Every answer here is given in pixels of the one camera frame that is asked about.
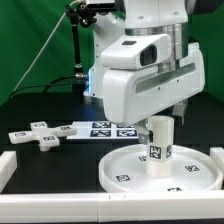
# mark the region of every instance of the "white block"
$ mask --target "white block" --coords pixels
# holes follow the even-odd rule
[[[224,149],[221,147],[211,148],[210,157],[213,159],[215,164],[219,167],[220,171],[224,174]]]
[[[0,157],[0,192],[17,168],[16,152],[4,152]]]
[[[97,194],[1,195],[0,223],[97,222]]]

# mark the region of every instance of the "cable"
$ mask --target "cable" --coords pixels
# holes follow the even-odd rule
[[[73,1],[70,6],[73,6],[74,4],[81,2],[82,0],[76,0]],[[52,33],[50,34],[50,36],[48,37],[47,41],[45,42],[45,44],[43,45],[43,47],[41,48],[41,50],[39,51],[39,53],[37,54],[37,56],[35,57],[35,59],[33,60],[32,64],[30,65],[30,67],[28,68],[28,70],[24,73],[24,75],[22,76],[22,78],[19,80],[19,82],[16,84],[16,87],[14,88],[13,92],[15,92],[19,85],[23,82],[23,80],[28,76],[28,74],[30,73],[30,71],[32,70],[32,68],[34,67],[34,65],[36,64],[37,60],[40,58],[40,56],[42,55],[43,51],[46,49],[47,45],[49,44],[49,42],[51,41],[52,37],[54,36],[54,34],[56,33],[58,27],[60,26],[62,20],[65,17],[65,13],[62,15],[62,17],[60,18],[60,20],[58,21],[57,25],[55,26],[55,28],[53,29]]]
[[[196,5],[196,0],[188,0],[187,1],[187,14],[188,15],[193,14],[194,9],[195,9],[195,5]]]
[[[74,75],[72,75],[72,76],[63,76],[63,77],[57,78],[54,81],[52,81],[49,85],[53,85],[53,84],[55,84],[57,82],[65,80],[65,79],[75,79],[75,76]],[[51,88],[51,86],[46,86],[46,88],[43,90],[43,93],[46,93],[50,88]]]
[[[25,89],[32,89],[32,88],[41,88],[41,87],[55,87],[55,86],[72,86],[71,83],[61,83],[61,84],[43,84],[43,85],[33,85],[33,86],[26,86],[20,89],[13,91],[10,95],[8,100],[10,100],[17,92],[25,90]]]

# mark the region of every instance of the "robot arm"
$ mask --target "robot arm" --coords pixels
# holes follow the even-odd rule
[[[184,0],[125,0],[125,35],[101,54],[108,120],[133,125],[203,90],[199,45],[188,45]]]

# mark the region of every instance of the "black tabletop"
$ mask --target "black tabletop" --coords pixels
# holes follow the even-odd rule
[[[223,115],[224,104],[212,96],[192,97],[185,124],[175,129],[174,143],[206,154],[210,147],[224,147]],[[28,131],[30,123],[37,121],[56,127],[73,121],[104,120],[101,105],[86,103],[72,93],[21,94],[6,102],[0,107],[0,151],[16,151],[18,168],[2,194],[103,192],[98,181],[100,159],[119,147],[138,144],[137,140],[61,138],[59,147],[43,153],[35,141],[12,145],[8,133]],[[197,223],[205,222],[223,223],[223,220],[197,220]]]

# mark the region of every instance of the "green screen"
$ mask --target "green screen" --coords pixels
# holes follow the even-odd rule
[[[40,51],[69,0],[0,0],[0,104],[3,104]],[[205,60],[206,91],[224,102],[224,7],[190,18],[190,36],[199,41]],[[93,64],[92,29],[79,29],[85,72]],[[48,84],[73,75],[71,25],[65,18],[20,87]],[[71,91],[54,87],[52,91]]]

